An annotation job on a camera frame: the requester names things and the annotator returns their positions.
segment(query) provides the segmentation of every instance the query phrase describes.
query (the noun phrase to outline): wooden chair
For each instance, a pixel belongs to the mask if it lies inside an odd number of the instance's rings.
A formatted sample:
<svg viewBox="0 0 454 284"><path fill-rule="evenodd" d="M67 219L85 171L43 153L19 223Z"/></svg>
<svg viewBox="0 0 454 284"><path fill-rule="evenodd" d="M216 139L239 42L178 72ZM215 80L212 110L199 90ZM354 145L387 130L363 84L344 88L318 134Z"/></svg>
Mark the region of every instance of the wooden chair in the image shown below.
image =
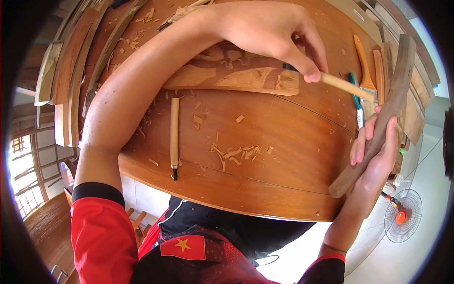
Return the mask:
<svg viewBox="0 0 454 284"><path fill-rule="evenodd" d="M128 214L128 217L130 217L133 212L134 212L134 208L130 208L126 212L126 214ZM140 213L140 215L137 217L137 219L135 219L135 220L130 219L131 222L132 222L132 225L133 225L135 236L136 236L137 248L140 247L140 245L143 242L143 239L147 235L148 231L151 229L151 225L150 224L148 224L145 227L145 229L142 229L142 227L140 226L140 223L145 218L145 216L147 216L147 212L143 211L142 213Z"/></svg>

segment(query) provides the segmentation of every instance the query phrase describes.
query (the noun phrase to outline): toothbrush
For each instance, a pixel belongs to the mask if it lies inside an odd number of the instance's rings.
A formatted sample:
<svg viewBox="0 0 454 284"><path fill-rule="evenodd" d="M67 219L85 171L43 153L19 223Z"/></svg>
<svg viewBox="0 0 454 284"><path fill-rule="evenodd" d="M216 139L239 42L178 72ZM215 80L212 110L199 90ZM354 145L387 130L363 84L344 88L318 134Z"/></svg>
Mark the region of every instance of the toothbrush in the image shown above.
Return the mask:
<svg viewBox="0 0 454 284"><path fill-rule="evenodd" d="M349 73L348 74L348 81L352 83L355 86L358 86L358 80L356 78L356 75L354 73ZM364 111L361 108L360 102L358 101L358 97L353 95L353 99L355 100L355 105L356 105L356 121L358 122L358 129L361 129L364 126Z"/></svg>

